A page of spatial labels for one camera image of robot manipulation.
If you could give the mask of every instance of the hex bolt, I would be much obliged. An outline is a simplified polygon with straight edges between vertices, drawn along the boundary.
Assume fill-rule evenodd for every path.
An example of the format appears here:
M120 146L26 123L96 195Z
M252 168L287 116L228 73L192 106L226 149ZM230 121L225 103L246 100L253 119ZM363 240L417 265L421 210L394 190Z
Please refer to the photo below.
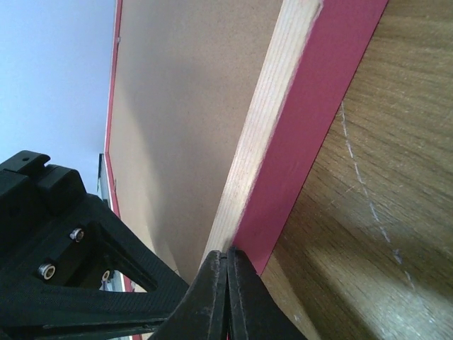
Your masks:
M84 238L84 235L85 232L81 228L76 228L72 231L69 237L71 237L71 239L73 239L75 242L79 243Z
M110 277L110 271L105 271L105 273L102 275L102 281L106 282L108 278Z
M44 263L38 268L38 273L46 281L50 280L55 274L56 268L53 264Z

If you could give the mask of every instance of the light wood edge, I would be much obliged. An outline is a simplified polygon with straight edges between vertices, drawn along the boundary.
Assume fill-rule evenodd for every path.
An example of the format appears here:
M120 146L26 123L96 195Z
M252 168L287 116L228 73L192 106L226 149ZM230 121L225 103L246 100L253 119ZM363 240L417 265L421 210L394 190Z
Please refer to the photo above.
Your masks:
M202 261L231 244L280 118L320 0L283 0Z

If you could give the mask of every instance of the wooden floor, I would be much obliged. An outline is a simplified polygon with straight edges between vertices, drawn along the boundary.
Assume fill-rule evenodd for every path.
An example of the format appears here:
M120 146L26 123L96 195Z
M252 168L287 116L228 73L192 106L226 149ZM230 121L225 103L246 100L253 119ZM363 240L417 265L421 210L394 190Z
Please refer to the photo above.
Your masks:
M263 274L309 339L453 339L452 80L453 3L390 0Z

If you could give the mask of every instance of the light blue background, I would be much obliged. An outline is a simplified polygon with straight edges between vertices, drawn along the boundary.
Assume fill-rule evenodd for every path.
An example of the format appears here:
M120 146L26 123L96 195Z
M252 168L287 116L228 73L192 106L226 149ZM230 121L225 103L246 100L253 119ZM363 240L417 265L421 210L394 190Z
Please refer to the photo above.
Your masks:
M0 0L0 163L29 149L96 192L115 0Z

